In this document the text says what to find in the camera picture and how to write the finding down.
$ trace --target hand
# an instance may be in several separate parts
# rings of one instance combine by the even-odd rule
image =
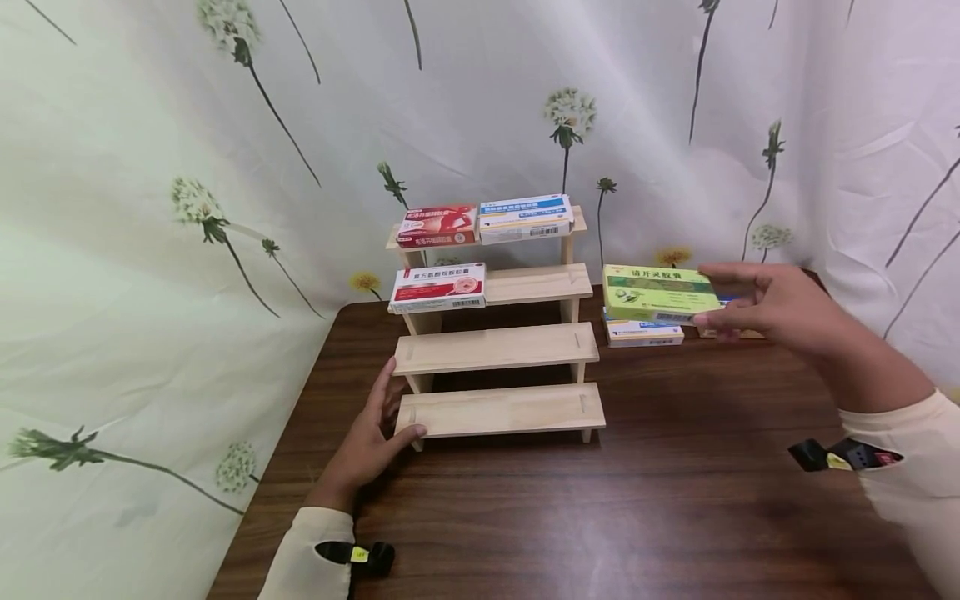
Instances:
[[[752,329],[804,358],[830,358],[854,340],[873,334],[847,314],[800,268],[791,265],[715,263],[700,273],[720,284],[749,284],[753,291],[732,300],[723,310],[693,318],[698,326],[717,330],[722,342],[735,341]]]
[[[363,486],[383,472],[400,450],[426,434],[423,425],[410,425],[389,440],[383,429],[391,427],[400,408],[404,381],[392,380],[396,359],[391,357],[373,383],[367,405],[353,422],[340,448],[327,463],[305,506],[321,506],[351,513],[353,500]]]

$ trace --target white curtain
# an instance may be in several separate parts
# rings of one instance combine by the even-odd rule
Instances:
[[[601,232],[610,263],[801,264],[960,386],[958,22],[944,0],[0,4],[0,595],[203,597],[336,310],[388,290],[404,204],[565,186],[594,282]]]

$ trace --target medicine box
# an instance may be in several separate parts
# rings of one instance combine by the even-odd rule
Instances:
[[[425,269],[402,269],[396,273],[388,310],[394,314],[481,308],[487,265],[482,262]]]
[[[720,305],[723,307],[727,306],[727,302],[736,298],[736,296],[718,296],[720,300]],[[707,329],[706,327],[697,327],[697,331],[700,333],[702,338],[715,338],[717,337],[716,329]],[[752,329],[743,329],[740,331],[741,340],[765,340],[762,333],[753,331]]]
[[[678,325],[611,319],[606,307],[603,315],[607,326],[607,346],[610,348],[676,346],[684,341],[684,330]]]
[[[566,194],[480,203],[480,243],[502,244],[568,235],[573,208]]]
[[[613,319],[688,324],[720,308],[709,279],[688,269],[604,265],[604,303]]]
[[[413,208],[396,232],[401,248],[456,246],[477,241],[476,204]]]

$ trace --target yellow tag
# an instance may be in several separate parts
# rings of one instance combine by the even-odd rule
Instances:
[[[365,563],[370,559],[370,552],[360,546],[353,546],[353,553],[350,555],[351,563]]]
[[[842,470],[853,470],[853,467],[850,466],[850,463],[843,460],[833,452],[827,453],[827,465],[830,468],[841,468]]]

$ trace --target green medicine box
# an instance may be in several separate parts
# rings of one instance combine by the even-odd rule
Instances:
[[[688,269],[604,265],[603,296],[611,319],[688,324],[721,308],[710,280]]]

